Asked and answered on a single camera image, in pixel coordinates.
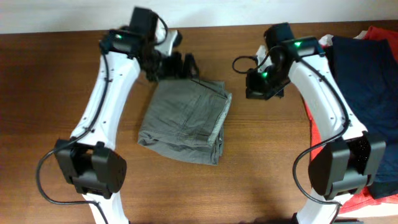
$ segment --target red cloth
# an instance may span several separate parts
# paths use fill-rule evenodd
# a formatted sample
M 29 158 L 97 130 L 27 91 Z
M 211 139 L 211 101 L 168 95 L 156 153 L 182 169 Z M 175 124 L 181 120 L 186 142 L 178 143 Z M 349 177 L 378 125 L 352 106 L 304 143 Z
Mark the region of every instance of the red cloth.
M 321 142 L 321 136 L 307 104 L 305 104 L 305 110 L 307 111 L 307 115 L 310 120 L 311 146 L 313 146 Z M 311 159 L 315 158 L 315 156 L 317 156 L 321 150 L 322 147 L 312 151 Z M 354 197 L 347 201 L 343 205 L 343 208 L 341 208 L 340 213 L 352 212 L 368 205 L 380 205 L 381 203 L 398 203 L 398 195 L 374 200 L 370 195 L 368 188 L 366 187 L 360 194 L 354 195 Z
M 385 30 L 374 26 L 369 27 L 368 32 L 363 37 L 364 40 L 384 40 L 387 39 L 392 54 L 398 62 L 398 32 Z

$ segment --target wire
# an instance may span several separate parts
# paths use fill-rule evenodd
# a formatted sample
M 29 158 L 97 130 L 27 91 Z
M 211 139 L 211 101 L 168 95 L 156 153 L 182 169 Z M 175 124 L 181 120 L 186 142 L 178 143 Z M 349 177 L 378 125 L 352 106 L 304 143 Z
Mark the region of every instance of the wire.
M 98 209 L 98 211 L 100 212 L 102 218 L 104 219 L 105 224 L 108 224 L 108 221 L 107 221 L 107 219 L 106 219 L 106 217 L 105 217 L 104 211 L 103 211 L 102 208 L 100 207 L 100 203 L 99 203 L 99 202 L 95 202 L 95 201 L 72 201 L 72 202 L 61 202 L 61 201 L 56 201 L 56 200 L 50 198 L 50 197 L 44 192 L 44 190 L 43 190 L 43 188 L 42 188 L 42 184 L 41 184 L 41 182 L 40 182 L 40 170 L 41 170 L 41 168 L 42 168 L 42 166 L 43 166 L 43 163 L 44 163 L 52 154 L 55 154 L 55 153 L 61 151 L 62 149 L 65 149 L 65 148 L 67 148 L 67 147 L 70 147 L 70 146 L 74 145 L 77 141 L 81 140 L 81 139 L 82 139 L 83 137 L 85 137 L 88 133 L 90 133 L 90 132 L 91 132 L 91 129 L 93 128 L 93 126 L 95 125 L 95 123 L 96 123 L 96 121 L 97 121 L 97 119 L 98 119 L 98 116 L 99 116 L 100 113 L 101 113 L 101 109 L 102 109 L 103 104 L 104 104 L 104 101 L 105 101 L 106 92 L 107 92 L 107 90 L 108 90 L 108 84 L 109 84 L 109 66 L 108 66 L 108 61 L 107 61 L 107 59 L 106 59 L 106 55 L 105 55 L 105 53 L 104 53 L 104 48 L 103 48 L 103 46 L 100 44 L 99 47 L 100 47 L 100 49 L 101 49 L 101 54 L 102 54 L 102 56 L 103 56 L 103 58 L 104 58 L 104 63 L 105 63 L 105 67 L 106 67 L 106 78 L 104 79 L 104 80 L 105 80 L 104 91 L 103 91 L 101 100 L 99 101 L 99 105 L 98 105 L 98 107 L 97 107 L 97 110 L 96 110 L 96 113 L 95 113 L 95 115 L 94 115 L 94 118 L 91 120 L 91 123 L 90 123 L 90 125 L 86 128 L 86 130 L 85 130 L 83 133 L 81 133 L 77 138 L 71 140 L 70 142 L 68 142 L 68 143 L 66 143 L 66 144 L 64 144 L 64 145 L 62 145 L 62 146 L 60 146 L 60 147 L 57 147 L 57 148 L 52 149 L 51 151 L 49 151 L 48 153 L 46 153 L 46 155 L 44 155 L 44 156 L 40 159 L 40 161 L 39 161 L 39 163 L 37 164 L 37 167 L 36 167 L 36 175 L 35 175 L 35 178 L 36 178 L 36 185 L 37 185 L 37 188 L 38 188 L 40 194 L 41 194 L 41 195 L 43 196 L 43 198 L 46 199 L 48 202 L 53 203 L 53 204 L 56 204 L 56 205 L 84 205 L 84 204 L 92 204 L 92 205 L 94 205 L 94 206 Z
M 271 47 L 271 49 L 269 49 L 269 51 L 267 52 L 266 57 L 261 61 L 261 63 L 260 63 L 256 68 L 250 68 L 249 70 L 247 70 L 247 71 L 245 71 L 245 72 L 244 72 L 244 71 L 239 71 L 239 70 L 237 70 L 237 69 L 235 68 L 235 63 L 236 63 L 238 60 L 242 59 L 242 58 L 248 58 L 248 59 L 252 59 L 252 60 L 256 61 L 256 57 L 255 57 L 255 56 L 239 56 L 239 57 L 237 57 L 237 58 L 232 62 L 232 69 L 233 69 L 236 73 L 239 73 L 239 74 L 248 74 L 248 73 L 251 73 L 252 71 L 261 68 L 261 67 L 264 65 L 264 63 L 266 62 L 266 60 L 268 59 L 269 54 L 271 53 L 271 51 L 274 50 L 274 49 L 276 49 L 276 48 L 283 48 L 283 46 L 277 45 L 277 46 Z
M 303 60 L 302 58 L 299 59 L 299 62 L 302 62 L 308 69 L 310 69 L 313 73 L 317 74 L 317 76 L 321 79 L 321 81 L 325 82 L 325 84 L 328 86 L 328 88 L 330 89 L 330 91 L 334 94 L 336 100 L 339 102 L 341 109 L 343 110 L 344 113 L 344 117 L 345 117 L 345 123 L 343 124 L 343 130 L 340 131 L 340 133 L 336 134 L 335 136 L 324 140 L 321 143 L 318 143 L 312 147 L 310 147 L 309 149 L 303 151 L 300 155 L 298 155 L 298 157 L 296 158 L 296 160 L 293 163 L 293 178 L 294 178 L 294 182 L 296 183 L 298 189 L 311 201 L 322 204 L 322 205 L 336 205 L 336 214 L 333 217 L 331 223 L 333 223 L 336 218 L 338 213 L 340 212 L 340 208 L 343 206 L 341 203 L 336 202 L 336 201 L 331 201 L 331 202 L 324 202 L 321 200 L 318 200 L 314 197 L 312 197 L 311 195 L 309 195 L 304 189 L 303 187 L 300 185 L 300 182 L 297 178 L 297 164 L 299 163 L 299 161 L 301 160 L 302 157 L 304 157 L 305 155 L 307 155 L 308 153 L 312 152 L 314 149 L 317 149 L 318 147 L 324 146 L 326 144 L 328 144 L 329 142 L 332 142 L 340 137 L 342 137 L 342 135 L 344 135 L 344 133 L 347 131 L 347 129 L 349 128 L 349 124 L 350 124 L 350 120 L 349 120 L 349 116 L 348 116 L 348 112 L 347 112 L 347 108 L 345 107 L 343 100 L 340 98 L 339 94 L 337 93 L 337 91 L 333 88 L 333 86 L 331 85 L 331 83 L 325 78 L 324 75 L 322 75 L 318 70 L 316 70 L 315 68 L 313 68 L 308 62 L 306 62 L 305 60 Z
M 160 44 L 163 44 L 163 43 L 167 40 L 167 36 L 168 36 L 168 34 L 169 34 L 169 28 L 167 27 L 166 22 L 165 22 L 160 16 L 158 16 L 158 18 L 159 18 L 159 20 L 162 22 L 162 24 L 163 24 L 163 26 L 164 26 L 164 30 L 166 31 L 166 34 L 165 34 L 165 36 L 164 36 L 164 38 L 163 38 L 162 41 L 160 41 L 160 42 L 158 42 L 158 43 L 154 43 L 155 46 L 158 46 L 158 45 L 160 45 Z

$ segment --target folded clothing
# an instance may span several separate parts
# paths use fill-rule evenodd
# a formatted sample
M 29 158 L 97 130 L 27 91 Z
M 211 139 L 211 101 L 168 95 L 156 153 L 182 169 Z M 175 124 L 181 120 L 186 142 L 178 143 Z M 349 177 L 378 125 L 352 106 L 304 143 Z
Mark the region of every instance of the folded clothing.
M 223 82 L 161 81 L 142 122 L 138 144 L 171 159 L 217 165 L 231 100 Z

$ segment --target wooden table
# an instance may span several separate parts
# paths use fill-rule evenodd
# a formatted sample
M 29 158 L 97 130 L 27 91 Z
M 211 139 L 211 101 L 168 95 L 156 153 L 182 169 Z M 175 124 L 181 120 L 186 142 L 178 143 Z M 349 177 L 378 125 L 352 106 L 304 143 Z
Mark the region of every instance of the wooden table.
M 354 37 L 370 25 L 398 30 L 397 21 L 292 24 L 296 37 L 335 34 Z M 234 73 L 238 55 L 264 44 L 269 26 L 181 29 L 178 48 L 192 52 L 202 77 L 224 80 L 233 94 L 225 121 L 225 149 L 219 166 L 164 158 L 139 146 L 137 133 L 155 84 L 143 75 L 123 111 L 117 152 L 127 160 L 121 190 L 133 223 L 239 223 L 290 218 L 306 201 L 291 168 L 309 147 L 309 122 L 293 85 L 285 98 L 245 99 L 245 76 Z M 0 35 L 0 222 L 93 223 L 86 205 L 46 202 L 35 186 L 37 161 L 58 138 L 68 139 L 93 89 L 103 31 Z M 250 66 L 250 62 L 240 66 Z M 298 168 L 308 190 L 307 163 Z M 81 200 L 66 184 L 52 157 L 42 169 L 48 194 Z M 398 223 L 398 217 L 366 218 L 366 223 Z

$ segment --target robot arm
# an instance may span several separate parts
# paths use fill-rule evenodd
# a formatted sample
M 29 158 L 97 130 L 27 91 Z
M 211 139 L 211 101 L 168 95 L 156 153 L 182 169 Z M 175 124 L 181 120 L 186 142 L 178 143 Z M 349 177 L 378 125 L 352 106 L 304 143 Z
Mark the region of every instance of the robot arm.
M 353 194 L 372 184 L 385 142 L 379 136 L 369 135 L 349 108 L 316 38 L 295 39 L 288 23 L 272 26 L 264 38 L 269 51 L 260 46 L 254 57 L 257 67 L 241 72 L 233 64 L 233 69 L 247 74 L 246 98 L 281 97 L 290 82 L 303 96 L 325 147 L 308 168 L 313 187 L 310 195 L 301 188 L 295 166 L 314 147 L 301 153 L 295 161 L 295 181 L 308 200 L 293 221 L 331 223 L 340 208 L 336 209 L 336 205 L 344 204 Z
M 39 162 L 36 181 L 46 200 L 59 205 L 85 203 L 58 202 L 44 193 L 40 168 L 55 154 L 65 180 L 86 199 L 96 223 L 129 223 L 120 196 L 127 163 L 115 153 L 120 116 L 141 70 L 149 81 L 198 76 L 192 55 L 186 54 L 183 63 L 181 54 L 172 52 L 181 40 L 179 32 L 169 31 L 156 13 L 138 7 L 129 26 L 110 30 L 104 36 L 97 81 L 80 122 L 69 140 L 59 139 L 55 149 Z

